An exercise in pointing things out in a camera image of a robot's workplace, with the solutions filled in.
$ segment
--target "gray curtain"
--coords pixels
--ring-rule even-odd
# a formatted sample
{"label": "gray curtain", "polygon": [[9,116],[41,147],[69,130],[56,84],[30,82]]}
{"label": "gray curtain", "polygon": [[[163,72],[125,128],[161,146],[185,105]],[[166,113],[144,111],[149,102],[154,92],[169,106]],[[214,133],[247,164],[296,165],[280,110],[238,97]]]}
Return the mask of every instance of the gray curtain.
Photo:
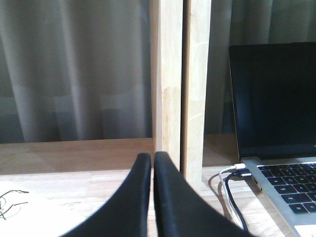
{"label": "gray curtain", "polygon": [[1,0],[0,143],[150,137],[148,0]]}
{"label": "gray curtain", "polygon": [[212,0],[205,133],[234,132],[228,47],[316,41],[316,0]]}

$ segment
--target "laptop keyboard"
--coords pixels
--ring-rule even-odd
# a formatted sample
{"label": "laptop keyboard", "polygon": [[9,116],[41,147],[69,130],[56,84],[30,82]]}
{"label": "laptop keyboard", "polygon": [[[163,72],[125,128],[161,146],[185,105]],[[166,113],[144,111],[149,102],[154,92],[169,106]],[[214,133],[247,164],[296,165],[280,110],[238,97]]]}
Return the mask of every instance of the laptop keyboard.
{"label": "laptop keyboard", "polygon": [[316,212],[316,163],[258,168],[295,214]]}

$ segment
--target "wooden post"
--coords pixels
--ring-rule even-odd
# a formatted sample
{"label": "wooden post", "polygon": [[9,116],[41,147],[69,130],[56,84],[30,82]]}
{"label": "wooden post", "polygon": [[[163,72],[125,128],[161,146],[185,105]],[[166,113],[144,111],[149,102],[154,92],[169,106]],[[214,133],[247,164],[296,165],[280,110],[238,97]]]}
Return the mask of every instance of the wooden post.
{"label": "wooden post", "polygon": [[199,192],[202,174],[205,95],[211,0],[188,0],[185,27],[183,173]]}
{"label": "wooden post", "polygon": [[182,0],[151,0],[151,77],[155,151],[180,167]]}

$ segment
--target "white cable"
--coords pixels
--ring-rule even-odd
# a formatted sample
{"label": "white cable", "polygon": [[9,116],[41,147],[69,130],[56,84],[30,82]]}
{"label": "white cable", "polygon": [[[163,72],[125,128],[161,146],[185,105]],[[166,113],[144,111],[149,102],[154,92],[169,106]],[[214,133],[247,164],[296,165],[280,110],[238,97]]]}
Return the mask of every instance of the white cable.
{"label": "white cable", "polygon": [[224,181],[224,177],[223,177],[223,173],[224,172],[228,172],[228,171],[233,171],[233,170],[237,170],[237,169],[245,169],[245,165],[241,165],[241,164],[237,164],[237,165],[232,165],[230,167],[227,167],[227,168],[224,168],[222,170],[219,171],[218,173],[218,176],[221,180],[221,183],[222,183],[222,186],[224,188],[224,192],[225,192],[225,196],[226,196],[226,199],[227,199],[227,202],[228,202],[228,206],[230,208],[230,214],[234,220],[234,222],[236,224],[238,224],[241,228],[242,228],[242,223],[241,223],[241,220],[239,219],[239,217],[236,215],[236,210],[235,208],[233,207],[232,203],[231,203],[231,200],[228,196],[228,191],[227,191],[227,188],[226,188],[226,185],[225,185],[225,181]]}

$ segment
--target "laptop screen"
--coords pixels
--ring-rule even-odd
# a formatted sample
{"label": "laptop screen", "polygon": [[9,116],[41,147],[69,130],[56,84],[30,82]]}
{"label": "laptop screen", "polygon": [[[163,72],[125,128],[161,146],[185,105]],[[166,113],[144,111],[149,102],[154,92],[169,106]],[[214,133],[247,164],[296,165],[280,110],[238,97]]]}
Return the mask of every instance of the laptop screen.
{"label": "laptop screen", "polygon": [[316,42],[229,52],[239,155],[316,155]]}

